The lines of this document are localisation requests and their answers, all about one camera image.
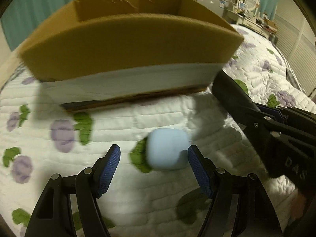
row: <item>blue finger pad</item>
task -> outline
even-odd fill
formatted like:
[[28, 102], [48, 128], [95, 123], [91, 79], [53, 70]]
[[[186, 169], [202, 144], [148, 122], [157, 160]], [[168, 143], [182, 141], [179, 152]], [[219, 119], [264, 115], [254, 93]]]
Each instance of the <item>blue finger pad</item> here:
[[100, 197], [102, 196], [102, 194], [107, 192], [112, 181], [113, 175], [115, 173], [115, 170], [119, 164], [120, 157], [121, 150], [119, 146], [116, 146], [99, 178], [98, 194]]
[[210, 178], [191, 147], [188, 150], [188, 159], [201, 191], [211, 198], [213, 191], [211, 189]]

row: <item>green leaf pattern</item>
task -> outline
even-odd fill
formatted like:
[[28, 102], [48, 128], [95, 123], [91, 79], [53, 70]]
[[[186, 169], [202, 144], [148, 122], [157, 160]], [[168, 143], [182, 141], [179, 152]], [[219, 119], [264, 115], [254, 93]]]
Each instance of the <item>green leaf pattern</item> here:
[[239, 80], [239, 79], [234, 79], [234, 81], [235, 81], [236, 84], [239, 85], [239, 87], [240, 87], [242, 90], [244, 90], [244, 92], [245, 92], [247, 95], [249, 95], [247, 85], [246, 85], [243, 81], [241, 81], [241, 80]]
[[23, 224], [24, 227], [27, 227], [30, 218], [31, 215], [21, 208], [12, 211], [12, 220], [16, 225]]
[[268, 49], [268, 48], [267, 48], [267, 51], [268, 51], [269, 53], [271, 53], [271, 54], [274, 54], [274, 51], [272, 51], [272, 50], [270, 50], [270, 49]]
[[91, 137], [91, 129], [93, 120], [86, 112], [78, 112], [74, 114], [74, 120], [78, 122], [74, 125], [74, 129], [79, 131], [79, 139], [82, 145], [87, 145]]
[[3, 165], [5, 167], [9, 167], [10, 161], [13, 161], [14, 157], [19, 154], [21, 154], [21, 152], [18, 147], [12, 147], [12, 148], [6, 149], [2, 158]]
[[136, 147], [130, 152], [132, 164], [143, 173], [152, 171], [151, 166], [146, 161], [146, 141], [147, 138], [139, 141]]
[[20, 106], [20, 120], [19, 120], [19, 127], [22, 126], [23, 122], [27, 120], [27, 116], [30, 113], [30, 110], [28, 109], [27, 105]]
[[[80, 220], [80, 215], [79, 215], [79, 211], [75, 212], [72, 214], [72, 218], [74, 221], [74, 225], [75, 225], [75, 230], [78, 231], [82, 228], [82, 224], [81, 224], [81, 220]], [[108, 229], [115, 227], [116, 225], [108, 218], [106, 217], [102, 217], [106, 227]]]
[[269, 96], [269, 99], [268, 99], [268, 103], [267, 103], [267, 106], [271, 107], [271, 108], [275, 108], [275, 106], [278, 106], [280, 103], [278, 102], [277, 98], [275, 97], [274, 94], [271, 94]]

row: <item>floral bedspread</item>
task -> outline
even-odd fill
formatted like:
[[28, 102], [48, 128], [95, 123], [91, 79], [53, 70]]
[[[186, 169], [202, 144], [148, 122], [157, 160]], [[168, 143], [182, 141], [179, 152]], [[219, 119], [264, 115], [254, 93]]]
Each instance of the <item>floral bedspread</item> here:
[[[245, 37], [224, 67], [255, 102], [296, 106], [316, 113], [315, 103], [286, 80], [285, 61], [272, 44], [236, 26]], [[106, 194], [98, 200], [112, 236], [197, 236], [209, 200], [190, 167], [157, 172], [146, 163], [146, 136], [156, 128], [185, 130], [204, 156], [231, 174], [256, 173], [284, 228], [295, 196], [285, 177], [269, 179], [238, 125], [210, 90], [198, 94], [124, 103], [67, 114], [21, 65], [0, 95], [0, 214], [23, 237], [50, 176], [74, 175], [103, 157], [112, 144], [121, 160]], [[72, 212], [83, 230], [75, 196]]]

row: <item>metal screw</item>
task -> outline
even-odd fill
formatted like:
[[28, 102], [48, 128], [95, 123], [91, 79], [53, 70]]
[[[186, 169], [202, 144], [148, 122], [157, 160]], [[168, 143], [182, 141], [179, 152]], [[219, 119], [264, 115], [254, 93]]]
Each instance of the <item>metal screw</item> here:
[[255, 175], [255, 174], [249, 174], [249, 178], [251, 179], [251, 180], [256, 180], [257, 179], [257, 176]]
[[280, 134], [279, 134], [278, 132], [276, 132], [276, 131], [272, 131], [272, 132], [271, 132], [271, 135], [272, 135], [273, 137], [275, 137], [275, 138], [279, 138], [279, 137], [280, 137]]
[[52, 180], [56, 180], [56, 179], [58, 179], [59, 178], [59, 174], [53, 174], [52, 176], [51, 176], [51, 179]]
[[89, 175], [89, 174], [91, 174], [92, 173], [92, 168], [90, 168], [90, 167], [87, 167], [87, 168], [85, 168], [84, 169], [84, 171], [83, 171], [86, 175]]
[[222, 167], [219, 167], [219, 168], [216, 169], [216, 172], [219, 173], [219, 174], [224, 174], [226, 171]]

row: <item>vanity table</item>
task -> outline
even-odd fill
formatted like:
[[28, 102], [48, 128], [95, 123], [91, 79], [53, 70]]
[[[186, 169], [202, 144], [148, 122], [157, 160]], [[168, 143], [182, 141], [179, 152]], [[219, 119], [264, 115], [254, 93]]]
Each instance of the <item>vanity table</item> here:
[[225, 10], [223, 18], [229, 23], [236, 22], [236, 25], [243, 25], [267, 39], [270, 36], [270, 32], [264, 29], [262, 26], [246, 17], [239, 15], [238, 13], [235, 13], [234, 11]]
[[[246, 11], [243, 11], [248, 17], [244, 17], [238, 12], [241, 10], [239, 4], [242, 3], [243, 7], [246, 5]], [[237, 0], [237, 8], [225, 9], [223, 18], [229, 23], [236, 23], [236, 25], [243, 25], [252, 31], [269, 38], [270, 32], [256, 23], [256, 17], [260, 0]]]

